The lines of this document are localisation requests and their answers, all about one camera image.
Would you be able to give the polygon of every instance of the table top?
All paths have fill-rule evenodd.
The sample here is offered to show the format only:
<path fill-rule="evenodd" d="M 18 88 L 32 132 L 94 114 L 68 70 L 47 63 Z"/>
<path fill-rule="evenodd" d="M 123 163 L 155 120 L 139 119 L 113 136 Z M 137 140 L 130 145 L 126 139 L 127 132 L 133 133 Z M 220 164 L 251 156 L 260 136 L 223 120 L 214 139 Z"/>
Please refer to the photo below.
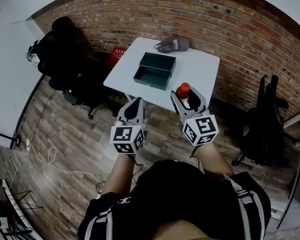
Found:
<path fill-rule="evenodd" d="M 141 97 L 143 100 L 162 108 L 175 111 L 170 93 L 176 91 L 183 82 L 187 82 L 205 97 L 206 103 L 209 105 L 220 59 L 206 52 L 190 48 L 187 51 L 160 53 L 154 48 L 155 44 L 159 42 L 158 40 L 138 37 L 112 69 L 103 84 L 133 97 Z M 134 76 L 145 52 L 176 58 L 175 68 L 166 90 L 134 81 Z"/>

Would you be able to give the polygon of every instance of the open box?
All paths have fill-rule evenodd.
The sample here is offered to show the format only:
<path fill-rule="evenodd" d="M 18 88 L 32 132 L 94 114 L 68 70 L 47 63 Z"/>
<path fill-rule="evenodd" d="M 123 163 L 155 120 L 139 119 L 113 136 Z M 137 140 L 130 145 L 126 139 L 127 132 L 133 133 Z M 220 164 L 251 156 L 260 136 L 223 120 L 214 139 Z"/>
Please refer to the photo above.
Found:
<path fill-rule="evenodd" d="M 136 83 L 166 90 L 176 66 L 176 57 L 146 52 L 133 80 Z"/>

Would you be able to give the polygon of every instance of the black chair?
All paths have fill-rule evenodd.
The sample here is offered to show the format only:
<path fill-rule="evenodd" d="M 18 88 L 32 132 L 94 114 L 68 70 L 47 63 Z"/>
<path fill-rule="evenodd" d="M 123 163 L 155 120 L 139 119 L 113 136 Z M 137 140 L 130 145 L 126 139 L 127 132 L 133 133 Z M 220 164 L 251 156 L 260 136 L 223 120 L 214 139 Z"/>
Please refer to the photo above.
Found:
<path fill-rule="evenodd" d="M 247 113 L 243 134 L 239 140 L 241 157 L 232 162 L 237 166 L 244 157 L 256 164 L 271 166 L 283 164 L 284 120 L 278 108 L 289 108 L 286 100 L 276 97 L 278 77 L 273 75 L 265 88 L 265 78 L 260 81 L 257 104 Z"/>
<path fill-rule="evenodd" d="M 51 77 L 49 86 L 62 91 L 64 98 L 73 105 L 90 107 L 92 111 L 101 103 L 106 103 L 114 117 L 119 109 L 108 96 L 110 88 L 103 85 L 111 69 L 105 61 L 87 58 L 78 42 L 78 29 L 68 17 L 61 17 L 52 24 L 52 31 L 41 41 L 29 48 L 31 54 L 37 54 L 40 62 L 38 70 Z"/>

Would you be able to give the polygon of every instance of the table leg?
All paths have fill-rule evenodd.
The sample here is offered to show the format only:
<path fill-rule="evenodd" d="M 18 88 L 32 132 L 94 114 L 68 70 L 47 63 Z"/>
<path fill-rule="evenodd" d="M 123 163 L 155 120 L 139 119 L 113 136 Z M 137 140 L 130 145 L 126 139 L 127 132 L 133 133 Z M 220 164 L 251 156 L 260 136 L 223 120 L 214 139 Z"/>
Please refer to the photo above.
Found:
<path fill-rule="evenodd" d="M 126 98 L 128 99 L 128 101 L 131 101 L 131 100 L 132 100 L 132 99 L 131 99 L 131 96 L 130 96 L 129 94 L 124 93 L 124 95 L 126 96 Z"/>

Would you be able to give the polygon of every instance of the wooden floor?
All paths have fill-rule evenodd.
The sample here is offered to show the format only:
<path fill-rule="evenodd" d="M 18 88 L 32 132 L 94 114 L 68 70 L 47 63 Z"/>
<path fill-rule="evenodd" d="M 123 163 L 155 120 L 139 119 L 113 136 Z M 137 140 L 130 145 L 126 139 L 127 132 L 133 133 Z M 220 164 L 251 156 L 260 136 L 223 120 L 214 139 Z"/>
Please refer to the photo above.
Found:
<path fill-rule="evenodd" d="M 23 142 L 20 148 L 11 152 L 0 147 L 0 178 L 11 182 L 16 168 L 27 155 L 25 142 L 30 139 L 36 154 L 45 163 L 48 163 L 49 149 L 55 147 L 57 155 L 53 164 L 56 167 L 64 171 L 90 172 L 98 180 L 106 180 L 117 157 L 116 150 L 109 144 L 110 129 L 116 120 L 112 112 L 106 105 L 101 105 L 95 110 L 94 119 L 89 120 L 87 107 L 72 106 L 57 91 L 47 104 L 34 136 L 43 108 L 53 93 L 45 79 L 22 121 L 19 133 Z M 127 102 L 119 95 L 111 98 L 121 104 Z M 231 162 L 240 155 L 236 140 L 224 135 L 225 130 L 232 129 L 236 124 L 233 111 L 214 101 L 210 103 L 210 111 L 215 114 L 220 130 L 214 143 L 225 159 Z M 193 147 L 182 138 L 177 125 L 179 118 L 174 112 L 146 103 L 145 115 L 147 138 L 136 158 L 138 163 L 144 164 L 142 172 L 154 162 L 165 159 L 177 159 L 196 165 L 189 158 Z M 294 165 L 298 160 L 298 150 L 289 149 L 290 154 L 296 152 L 291 160 Z M 53 159 L 54 154 L 53 149 L 50 159 Z M 244 160 L 234 170 L 237 173 L 248 171 L 268 193 L 273 211 L 283 211 L 296 173 L 294 166 L 274 169 Z M 16 174 L 11 190 L 14 193 L 31 190 L 25 201 L 44 206 L 43 209 L 26 210 L 29 219 L 44 238 L 75 239 L 89 201 L 98 195 L 96 183 L 88 174 L 65 174 L 50 165 L 44 165 L 35 157 L 32 149 L 29 160 Z M 277 220 L 271 219 L 266 239 L 300 239 L 300 227 L 278 232 L 275 230 L 277 224 Z"/>

